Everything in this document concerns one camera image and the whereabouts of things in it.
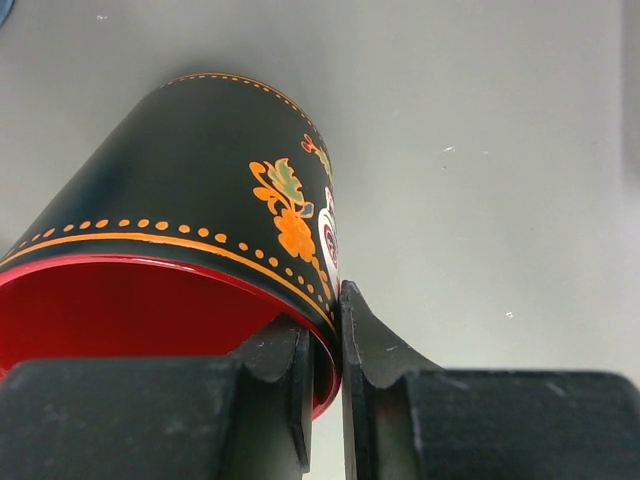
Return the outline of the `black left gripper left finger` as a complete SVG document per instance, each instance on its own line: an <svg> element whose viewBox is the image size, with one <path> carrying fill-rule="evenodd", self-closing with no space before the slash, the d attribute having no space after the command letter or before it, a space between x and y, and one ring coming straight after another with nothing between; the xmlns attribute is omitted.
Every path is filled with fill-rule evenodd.
<svg viewBox="0 0 640 480"><path fill-rule="evenodd" d="M240 362L219 479L300 479L310 469L314 340L281 314L232 353Z"/></svg>

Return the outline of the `black orange mug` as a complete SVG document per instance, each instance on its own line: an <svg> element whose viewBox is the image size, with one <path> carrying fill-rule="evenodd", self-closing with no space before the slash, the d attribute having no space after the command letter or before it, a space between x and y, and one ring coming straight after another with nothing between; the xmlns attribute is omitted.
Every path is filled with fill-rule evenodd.
<svg viewBox="0 0 640 480"><path fill-rule="evenodd" d="M167 82L1 259L1 369L224 355L281 314L316 339L313 412L340 385L333 172L309 115L230 73Z"/></svg>

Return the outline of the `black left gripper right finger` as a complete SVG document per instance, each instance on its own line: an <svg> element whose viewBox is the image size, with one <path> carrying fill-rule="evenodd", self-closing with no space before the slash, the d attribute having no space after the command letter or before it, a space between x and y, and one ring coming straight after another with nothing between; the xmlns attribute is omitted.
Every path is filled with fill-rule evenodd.
<svg viewBox="0 0 640 480"><path fill-rule="evenodd" d="M381 321L355 282L342 282L339 303L345 475L418 479L411 401L403 376L441 366Z"/></svg>

